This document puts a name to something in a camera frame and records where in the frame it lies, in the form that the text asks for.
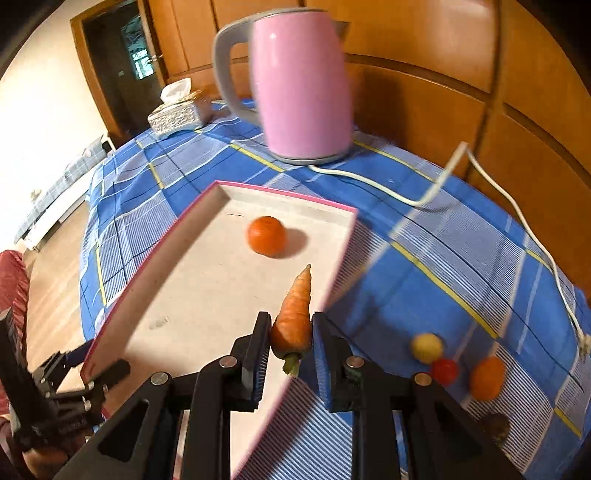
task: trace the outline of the metal screw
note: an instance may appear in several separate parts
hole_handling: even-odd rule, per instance
[[[351,355],[348,357],[346,362],[351,368],[360,368],[365,363],[365,360],[363,360],[360,356]]]
[[[237,363],[238,360],[232,355],[226,355],[220,358],[220,366],[222,368],[232,368],[235,367]]]
[[[164,385],[168,381],[168,374],[164,372],[157,372],[150,377],[152,385]]]
[[[429,375],[427,375],[427,374],[420,373],[420,374],[416,374],[414,376],[414,382],[417,385],[421,385],[422,387],[427,387],[427,386],[431,385],[431,381],[432,381],[431,377],[429,377]]]

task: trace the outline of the white power cord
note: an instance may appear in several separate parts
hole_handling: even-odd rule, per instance
[[[583,330],[579,325],[579,321],[577,320],[576,315],[570,308],[568,302],[566,301],[566,298],[564,298],[564,293],[562,292],[562,287],[560,286],[560,279],[558,277],[558,268],[556,267],[556,262],[554,261],[554,258],[552,257],[552,255],[550,255],[550,252],[548,252],[548,250],[542,244],[542,242],[540,242],[540,240],[538,240],[538,238],[534,235],[529,224],[525,220],[525,217],[521,212],[519,205],[517,205],[517,202],[497,182],[495,182],[488,173],[486,173],[484,168],[482,168],[482,166],[476,161],[476,157],[474,156],[474,154],[470,151],[470,149],[468,149],[468,144],[466,142],[460,142],[460,144],[457,146],[456,150],[450,157],[449,161],[447,162],[447,165],[445,166],[441,174],[438,176],[437,180],[433,183],[433,185],[431,185],[427,189],[425,194],[419,200],[407,199],[399,195],[398,193],[394,192],[393,190],[390,190],[389,188],[386,188],[383,185],[377,183],[376,181],[367,179],[361,175],[357,175],[356,173],[351,173],[344,170],[329,170],[328,168],[319,168],[314,165],[308,165],[308,167],[316,173],[323,173],[326,175],[337,175],[361,181],[363,183],[371,185],[372,187],[384,192],[387,195],[390,195],[391,197],[399,200],[400,202],[405,203],[406,205],[410,205],[412,207],[422,207],[426,205],[428,202],[430,202],[433,199],[433,197],[435,197],[437,192],[443,187],[443,185],[449,178],[449,175],[452,174],[453,170],[456,168],[457,164],[462,159],[464,153],[467,154],[468,159],[470,160],[472,165],[474,165],[474,168],[478,171],[478,173],[482,175],[484,179],[488,183],[490,183],[501,195],[503,195],[503,197],[509,200],[509,202],[517,212],[517,216],[519,217],[519,220],[521,221],[527,234],[536,243],[536,245],[540,247],[540,250],[542,250],[542,252],[544,252],[546,257],[550,260],[550,266],[552,273],[554,274],[554,281],[556,282],[556,287],[558,288],[558,292],[560,293],[560,298],[564,303],[566,312],[569,314],[570,321],[573,325],[574,332],[577,337],[577,342],[579,344],[579,357],[585,359],[591,353],[591,335],[583,333]]]

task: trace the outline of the carrot stem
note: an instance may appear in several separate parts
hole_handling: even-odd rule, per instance
[[[283,371],[287,375],[297,377],[300,373],[300,356],[297,353],[288,353],[283,360]]]

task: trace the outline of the orange fruit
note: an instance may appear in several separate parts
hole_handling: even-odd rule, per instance
[[[505,382],[506,367],[500,358],[481,360],[470,373],[470,394],[478,401],[491,401],[499,396]]]
[[[276,218],[259,217],[248,226],[246,239],[254,252],[275,257],[285,248],[287,234],[283,224]]]

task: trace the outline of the wooden wall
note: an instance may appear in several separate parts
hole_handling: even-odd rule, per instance
[[[217,95],[211,45],[225,24],[302,0],[149,0],[168,81]],[[591,96],[517,0],[307,0],[350,22],[343,44],[355,121],[445,164],[465,140],[521,205],[566,274],[591,293]],[[250,94],[248,50],[232,52]],[[456,174],[512,213],[464,162]]]

